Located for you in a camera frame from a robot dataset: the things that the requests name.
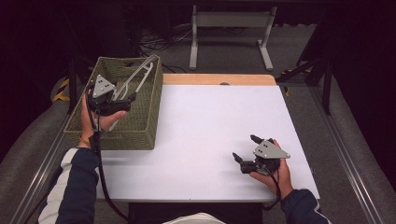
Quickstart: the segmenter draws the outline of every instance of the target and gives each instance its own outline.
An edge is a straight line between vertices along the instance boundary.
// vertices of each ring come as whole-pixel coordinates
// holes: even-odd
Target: person's left hand
[[[92,130],[92,125],[90,121],[90,115],[88,114],[88,109],[87,109],[87,103],[85,100],[85,94],[82,96],[82,101],[81,101],[81,127],[82,127],[82,133],[81,133],[81,139],[80,142],[78,143],[79,147],[87,147],[91,148],[90,145],[87,143],[90,142],[89,138],[93,135],[93,130]],[[126,111],[118,111],[110,116],[101,116],[99,119],[99,124],[100,127],[103,131],[108,131],[108,129],[113,125],[114,122],[116,122],[119,119],[125,118],[127,115]]]

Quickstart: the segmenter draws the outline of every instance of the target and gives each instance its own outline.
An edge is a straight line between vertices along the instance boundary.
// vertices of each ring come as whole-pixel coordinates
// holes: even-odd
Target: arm
[[[125,116],[125,111],[119,111],[111,116],[101,117],[102,130],[108,130],[115,121]],[[95,168],[99,164],[99,158],[91,150],[89,143],[93,131],[85,96],[82,98],[81,127],[78,147],[69,149],[64,155],[38,223],[93,223],[96,185],[99,179]]]
[[[281,201],[288,223],[331,223],[320,213],[317,199],[308,189],[295,189]]]
[[[261,175],[257,172],[250,173],[250,176],[259,180],[276,194],[274,180],[268,175]],[[286,214],[288,224],[294,223],[331,223],[320,213],[317,199],[308,189],[294,189],[291,185],[290,169],[285,159],[280,160],[280,166],[274,176],[279,176],[277,180],[281,192],[281,208]]]

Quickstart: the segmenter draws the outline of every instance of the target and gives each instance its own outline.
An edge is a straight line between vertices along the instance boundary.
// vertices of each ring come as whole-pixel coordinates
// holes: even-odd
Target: person's right hand
[[[279,147],[279,144],[277,143],[276,140],[274,140],[274,144],[277,147]],[[276,181],[278,182],[281,192],[281,199],[283,200],[294,190],[293,186],[291,185],[289,166],[286,164],[285,159],[280,159],[279,169],[276,172],[274,172],[273,175]],[[276,184],[274,183],[274,180],[271,178],[271,176],[262,175],[257,172],[250,173],[250,176],[262,182],[266,186],[268,186],[271,192],[276,194]]]
[[[87,103],[85,99],[85,94],[82,95],[81,100],[81,127],[82,132],[80,136],[80,141],[78,143],[79,147],[91,148],[90,145],[90,137],[93,135],[90,115],[88,114]],[[95,118],[96,115],[94,112],[92,113],[92,117]],[[100,127],[104,131],[108,131],[108,129],[114,124],[114,122],[125,118],[127,115],[126,111],[118,111],[110,116],[101,116],[100,117]]]

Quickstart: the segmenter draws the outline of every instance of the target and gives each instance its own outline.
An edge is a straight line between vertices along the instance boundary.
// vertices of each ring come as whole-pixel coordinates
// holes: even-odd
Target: wooden table edge
[[[248,85],[275,86],[271,75],[262,74],[163,74],[163,85]]]

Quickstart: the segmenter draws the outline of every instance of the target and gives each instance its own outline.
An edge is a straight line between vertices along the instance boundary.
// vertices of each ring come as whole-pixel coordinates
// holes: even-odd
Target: navy jacket sleeve
[[[331,223],[320,213],[317,199],[308,189],[295,189],[281,202],[288,224]]]
[[[98,157],[87,148],[69,149],[38,223],[93,223]]]

